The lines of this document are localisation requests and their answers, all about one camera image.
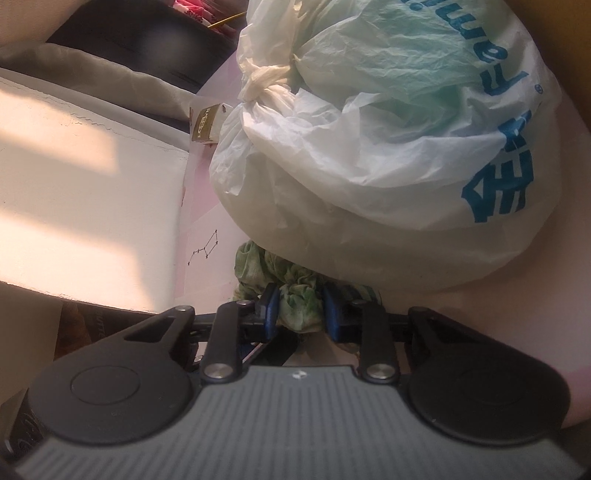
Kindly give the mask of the green floral scrunchie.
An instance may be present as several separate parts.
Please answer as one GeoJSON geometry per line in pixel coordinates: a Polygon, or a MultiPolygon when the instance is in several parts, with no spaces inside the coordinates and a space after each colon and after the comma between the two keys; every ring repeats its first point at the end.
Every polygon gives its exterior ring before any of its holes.
{"type": "Polygon", "coordinates": [[[348,301],[367,300],[382,302],[380,293],[373,288],[334,281],[264,250],[255,242],[247,241],[235,253],[235,278],[238,280],[233,298],[256,300],[270,283],[280,291],[277,323],[297,334],[311,334],[325,329],[325,307],[322,306],[322,288],[335,284],[348,301]]]}

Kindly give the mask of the white plastic shopping bag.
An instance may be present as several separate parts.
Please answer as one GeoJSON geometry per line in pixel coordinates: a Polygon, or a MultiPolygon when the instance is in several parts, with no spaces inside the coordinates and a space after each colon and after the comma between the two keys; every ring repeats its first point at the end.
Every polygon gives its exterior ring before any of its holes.
{"type": "Polygon", "coordinates": [[[257,245],[439,290],[521,255],[560,197],[560,86],[502,1],[253,1],[212,187],[257,245]]]}

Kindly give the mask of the cardboard box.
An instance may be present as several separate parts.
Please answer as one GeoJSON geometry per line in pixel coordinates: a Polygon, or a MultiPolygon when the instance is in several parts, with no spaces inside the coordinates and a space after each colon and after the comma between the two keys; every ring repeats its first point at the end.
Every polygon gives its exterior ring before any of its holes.
{"type": "Polygon", "coordinates": [[[509,0],[590,127],[590,1],[509,0]]]}

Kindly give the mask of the yellow broom stick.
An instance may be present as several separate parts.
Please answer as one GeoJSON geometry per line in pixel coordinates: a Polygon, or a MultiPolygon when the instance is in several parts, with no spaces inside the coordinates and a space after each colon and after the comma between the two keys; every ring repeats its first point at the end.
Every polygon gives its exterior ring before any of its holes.
{"type": "Polygon", "coordinates": [[[223,25],[228,24],[229,22],[231,22],[233,20],[236,20],[238,18],[245,17],[245,14],[246,14],[246,12],[239,12],[239,13],[233,14],[231,16],[228,16],[228,17],[224,18],[224,19],[221,19],[221,20],[216,21],[216,22],[212,23],[211,25],[208,25],[207,28],[208,29],[214,29],[214,28],[223,26],[223,25]]]}

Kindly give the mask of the small gold brown box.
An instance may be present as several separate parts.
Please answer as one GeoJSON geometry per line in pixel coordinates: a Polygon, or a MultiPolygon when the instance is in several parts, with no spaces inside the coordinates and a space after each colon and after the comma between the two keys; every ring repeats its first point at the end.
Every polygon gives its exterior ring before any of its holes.
{"type": "Polygon", "coordinates": [[[217,144],[221,138],[221,127],[232,110],[231,105],[225,103],[202,109],[190,107],[190,140],[200,144],[217,144]]]}

